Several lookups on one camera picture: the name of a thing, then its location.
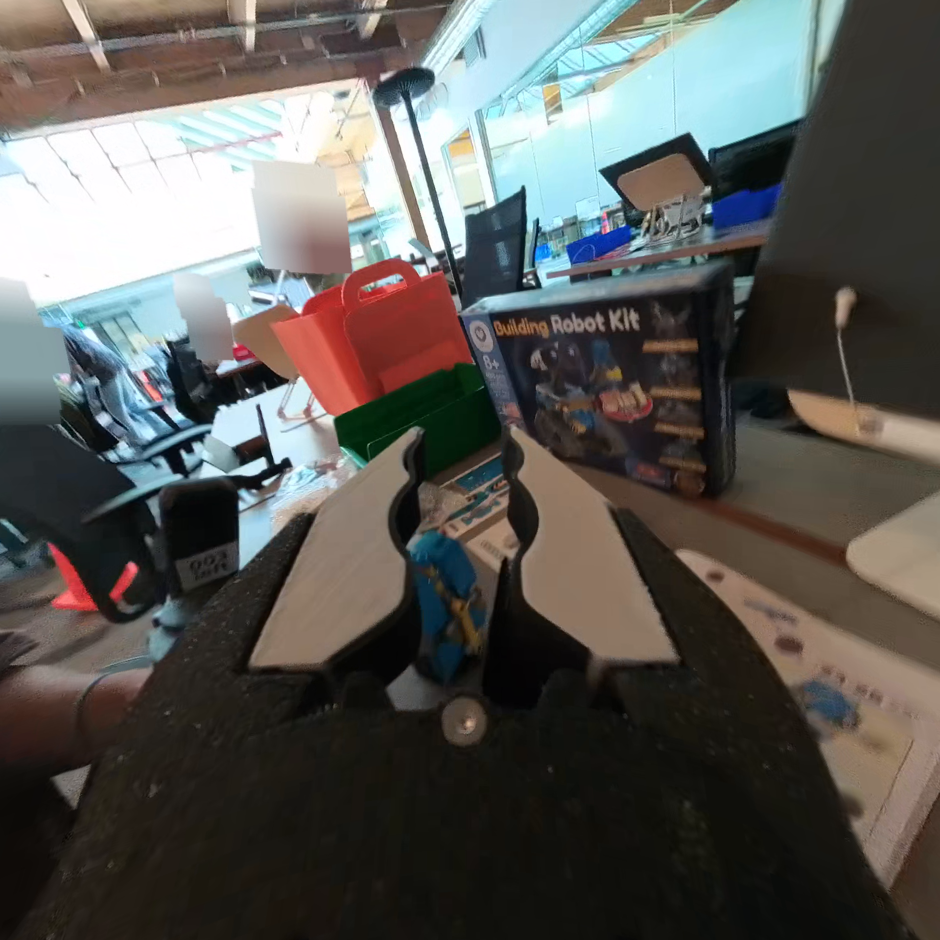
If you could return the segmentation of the long wooden table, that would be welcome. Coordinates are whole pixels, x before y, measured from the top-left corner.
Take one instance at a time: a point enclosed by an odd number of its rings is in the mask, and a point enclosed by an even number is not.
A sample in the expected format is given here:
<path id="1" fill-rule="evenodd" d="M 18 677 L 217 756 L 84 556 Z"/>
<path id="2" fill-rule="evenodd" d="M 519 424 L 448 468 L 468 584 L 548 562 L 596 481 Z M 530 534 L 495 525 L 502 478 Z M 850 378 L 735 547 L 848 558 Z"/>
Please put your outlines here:
<path id="1" fill-rule="evenodd" d="M 712 227 L 705 227 L 678 241 L 664 241 L 635 249 L 621 246 L 593 261 L 548 273 L 546 278 L 580 278 L 654 263 L 759 249 L 767 241 L 772 222 L 772 218 L 766 218 L 731 229 L 714 230 Z"/>

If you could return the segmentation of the bubble wrap bag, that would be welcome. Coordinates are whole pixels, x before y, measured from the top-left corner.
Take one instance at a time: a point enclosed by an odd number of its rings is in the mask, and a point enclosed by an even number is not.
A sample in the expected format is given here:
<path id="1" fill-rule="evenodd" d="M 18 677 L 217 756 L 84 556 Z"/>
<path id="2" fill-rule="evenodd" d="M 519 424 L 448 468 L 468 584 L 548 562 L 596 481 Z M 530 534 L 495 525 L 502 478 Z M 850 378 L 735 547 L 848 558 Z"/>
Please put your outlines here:
<path id="1" fill-rule="evenodd" d="M 289 470 L 277 494 L 288 501 L 327 498 L 354 478 L 359 470 L 358 464 L 342 453 L 321 458 Z"/>

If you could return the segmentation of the white table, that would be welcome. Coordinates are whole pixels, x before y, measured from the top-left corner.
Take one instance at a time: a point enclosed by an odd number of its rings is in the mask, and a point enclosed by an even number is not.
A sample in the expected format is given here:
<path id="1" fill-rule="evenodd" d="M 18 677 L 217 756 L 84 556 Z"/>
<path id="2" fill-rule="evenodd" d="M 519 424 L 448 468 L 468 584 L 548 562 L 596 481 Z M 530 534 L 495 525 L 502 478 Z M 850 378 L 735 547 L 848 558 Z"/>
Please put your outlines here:
<path id="1" fill-rule="evenodd" d="M 211 456 L 227 456 L 233 447 L 258 433 L 255 405 L 262 407 L 274 460 L 289 458 L 293 467 L 340 454 L 334 418 L 322 419 L 291 431 L 277 427 L 276 405 L 284 386 L 251 399 L 222 407 L 207 439 Z M 239 494 L 241 567 L 265 547 L 274 533 L 274 507 L 283 476 L 260 492 Z"/>

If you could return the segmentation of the folded instruction booklet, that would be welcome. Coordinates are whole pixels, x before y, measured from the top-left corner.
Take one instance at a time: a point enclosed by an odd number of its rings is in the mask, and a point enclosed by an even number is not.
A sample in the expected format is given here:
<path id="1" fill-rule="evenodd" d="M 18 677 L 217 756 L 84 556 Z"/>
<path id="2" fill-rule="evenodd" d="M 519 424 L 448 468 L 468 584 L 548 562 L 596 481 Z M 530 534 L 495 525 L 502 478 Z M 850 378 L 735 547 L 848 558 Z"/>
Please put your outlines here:
<path id="1" fill-rule="evenodd" d="M 677 557 L 746 626 L 790 689 L 892 887 L 939 791 L 938 672 L 810 614 L 698 552 Z"/>

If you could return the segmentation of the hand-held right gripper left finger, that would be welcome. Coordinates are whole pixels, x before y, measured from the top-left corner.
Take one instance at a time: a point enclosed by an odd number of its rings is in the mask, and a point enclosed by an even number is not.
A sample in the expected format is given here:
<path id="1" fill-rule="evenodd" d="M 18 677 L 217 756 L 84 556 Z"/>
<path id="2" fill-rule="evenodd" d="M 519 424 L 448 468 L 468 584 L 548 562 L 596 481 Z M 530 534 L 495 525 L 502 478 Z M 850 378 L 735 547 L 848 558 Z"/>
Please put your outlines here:
<path id="1" fill-rule="evenodd" d="M 407 429 L 328 496 L 250 654 L 252 671 L 402 672 L 420 611 L 407 542 L 420 522 L 424 430 Z"/>

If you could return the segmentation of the dark blue toy kit box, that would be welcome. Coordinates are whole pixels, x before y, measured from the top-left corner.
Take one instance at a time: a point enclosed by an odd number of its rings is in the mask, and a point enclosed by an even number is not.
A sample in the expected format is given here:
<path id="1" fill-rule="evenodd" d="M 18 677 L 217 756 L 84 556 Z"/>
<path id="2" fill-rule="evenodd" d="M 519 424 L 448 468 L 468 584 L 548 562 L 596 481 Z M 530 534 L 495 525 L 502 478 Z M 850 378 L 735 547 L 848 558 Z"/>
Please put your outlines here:
<path id="1" fill-rule="evenodd" d="M 460 317 L 496 414 L 562 461 L 688 498 L 736 469 L 724 260 L 488 297 Z"/>

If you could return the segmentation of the small blue bin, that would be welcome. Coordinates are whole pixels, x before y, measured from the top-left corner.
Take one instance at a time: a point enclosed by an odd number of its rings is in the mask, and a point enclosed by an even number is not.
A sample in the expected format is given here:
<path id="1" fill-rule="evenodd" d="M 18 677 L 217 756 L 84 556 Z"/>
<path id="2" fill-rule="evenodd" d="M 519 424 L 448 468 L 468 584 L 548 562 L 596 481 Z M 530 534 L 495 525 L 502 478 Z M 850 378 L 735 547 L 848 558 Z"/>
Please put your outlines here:
<path id="1" fill-rule="evenodd" d="M 566 246 L 570 265 L 577 266 L 601 259 L 623 246 L 629 246 L 632 237 L 633 230 L 631 227 L 622 226 L 607 232 L 595 232 L 571 241 Z"/>
<path id="2" fill-rule="evenodd" d="M 711 224 L 721 231 L 749 226 L 770 218 L 782 189 L 782 183 L 758 189 L 740 190 L 723 196 L 711 204 Z"/>

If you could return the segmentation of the blue grey toy robot model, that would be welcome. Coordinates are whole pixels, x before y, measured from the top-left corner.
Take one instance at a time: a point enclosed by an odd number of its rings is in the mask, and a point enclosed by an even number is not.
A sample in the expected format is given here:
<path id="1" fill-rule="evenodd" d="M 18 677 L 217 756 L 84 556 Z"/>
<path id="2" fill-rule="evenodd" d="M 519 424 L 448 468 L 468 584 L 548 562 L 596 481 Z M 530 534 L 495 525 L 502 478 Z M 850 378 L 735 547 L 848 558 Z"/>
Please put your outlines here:
<path id="1" fill-rule="evenodd" d="M 409 554 L 421 620 L 416 670 L 442 687 L 452 686 L 483 651 L 486 599 L 458 541 L 428 530 L 413 540 Z"/>

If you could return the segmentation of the wooden stand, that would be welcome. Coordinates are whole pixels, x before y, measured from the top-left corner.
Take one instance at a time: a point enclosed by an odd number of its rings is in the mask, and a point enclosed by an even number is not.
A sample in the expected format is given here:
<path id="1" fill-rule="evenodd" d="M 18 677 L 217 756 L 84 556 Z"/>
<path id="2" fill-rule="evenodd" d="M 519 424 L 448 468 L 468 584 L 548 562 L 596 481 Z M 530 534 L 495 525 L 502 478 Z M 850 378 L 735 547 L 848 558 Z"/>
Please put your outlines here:
<path id="1" fill-rule="evenodd" d="M 287 432 L 322 419 L 332 419 L 303 377 L 296 373 L 284 386 L 276 405 L 279 430 Z"/>

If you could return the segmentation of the white desk lamp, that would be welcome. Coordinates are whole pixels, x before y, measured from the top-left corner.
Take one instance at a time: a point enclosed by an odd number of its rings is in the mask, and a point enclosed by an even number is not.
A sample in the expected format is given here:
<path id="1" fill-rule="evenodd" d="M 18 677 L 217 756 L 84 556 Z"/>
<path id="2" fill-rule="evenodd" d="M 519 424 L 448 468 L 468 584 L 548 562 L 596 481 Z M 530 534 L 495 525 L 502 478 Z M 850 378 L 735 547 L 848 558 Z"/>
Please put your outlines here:
<path id="1" fill-rule="evenodd" d="M 816 433 L 846 444 L 939 465 L 939 423 L 864 403 L 855 394 L 844 335 L 856 291 L 834 296 L 833 328 L 842 398 L 788 389 L 796 416 Z M 934 619 L 939 618 L 939 494 L 914 503 L 850 541 L 849 568 L 863 581 Z"/>

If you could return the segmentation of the black mesh office chair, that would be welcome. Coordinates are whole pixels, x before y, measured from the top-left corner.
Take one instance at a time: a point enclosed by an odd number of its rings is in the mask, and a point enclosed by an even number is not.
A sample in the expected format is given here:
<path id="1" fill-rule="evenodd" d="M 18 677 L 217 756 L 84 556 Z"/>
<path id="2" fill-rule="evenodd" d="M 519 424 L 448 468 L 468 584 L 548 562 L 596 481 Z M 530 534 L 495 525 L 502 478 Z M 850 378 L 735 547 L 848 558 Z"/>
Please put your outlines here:
<path id="1" fill-rule="evenodd" d="M 523 289 L 526 190 L 465 219 L 462 308 Z"/>

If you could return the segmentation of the orange bin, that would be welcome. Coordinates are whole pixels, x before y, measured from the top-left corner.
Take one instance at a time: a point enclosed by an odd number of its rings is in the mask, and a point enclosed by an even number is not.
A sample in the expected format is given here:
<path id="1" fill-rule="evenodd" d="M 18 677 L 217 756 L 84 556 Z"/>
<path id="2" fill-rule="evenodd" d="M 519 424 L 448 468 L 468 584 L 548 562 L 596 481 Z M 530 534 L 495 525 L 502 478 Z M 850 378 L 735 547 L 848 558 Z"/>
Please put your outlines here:
<path id="1" fill-rule="evenodd" d="M 473 363 L 446 275 L 422 276 L 398 258 L 349 274 L 273 331 L 331 417 Z"/>

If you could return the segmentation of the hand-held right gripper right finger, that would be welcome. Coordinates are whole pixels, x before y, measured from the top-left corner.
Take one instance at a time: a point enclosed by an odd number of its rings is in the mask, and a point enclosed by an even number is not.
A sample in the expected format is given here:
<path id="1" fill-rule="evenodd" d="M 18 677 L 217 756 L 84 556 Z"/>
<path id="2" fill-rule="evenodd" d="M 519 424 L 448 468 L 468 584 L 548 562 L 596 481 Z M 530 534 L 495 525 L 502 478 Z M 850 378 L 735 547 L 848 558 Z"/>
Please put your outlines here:
<path id="1" fill-rule="evenodd" d="M 603 664 L 678 664 L 610 501 L 522 429 L 503 440 L 513 571 L 529 610 Z"/>

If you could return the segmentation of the dark panel board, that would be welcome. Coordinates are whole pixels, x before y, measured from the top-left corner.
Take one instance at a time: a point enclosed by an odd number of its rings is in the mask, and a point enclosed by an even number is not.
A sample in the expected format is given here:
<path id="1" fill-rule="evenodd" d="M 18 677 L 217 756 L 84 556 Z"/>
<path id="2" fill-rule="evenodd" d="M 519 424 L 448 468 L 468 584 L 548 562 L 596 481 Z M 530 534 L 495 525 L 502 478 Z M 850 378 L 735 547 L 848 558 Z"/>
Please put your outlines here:
<path id="1" fill-rule="evenodd" d="M 939 3 L 846 2 L 729 372 L 938 420 Z"/>

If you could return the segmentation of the black phone stand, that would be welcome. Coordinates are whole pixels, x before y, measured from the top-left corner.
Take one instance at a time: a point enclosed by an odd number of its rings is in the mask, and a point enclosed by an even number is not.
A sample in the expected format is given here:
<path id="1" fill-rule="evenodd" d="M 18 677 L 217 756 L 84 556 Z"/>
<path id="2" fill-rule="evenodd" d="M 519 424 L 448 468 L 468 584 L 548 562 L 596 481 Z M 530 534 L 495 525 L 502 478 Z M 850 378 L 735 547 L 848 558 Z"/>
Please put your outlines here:
<path id="1" fill-rule="evenodd" d="M 262 407 L 259 404 L 254 407 L 258 433 L 233 447 L 237 470 L 232 478 L 239 491 L 257 493 L 291 470 L 292 462 L 289 458 L 274 460 Z"/>

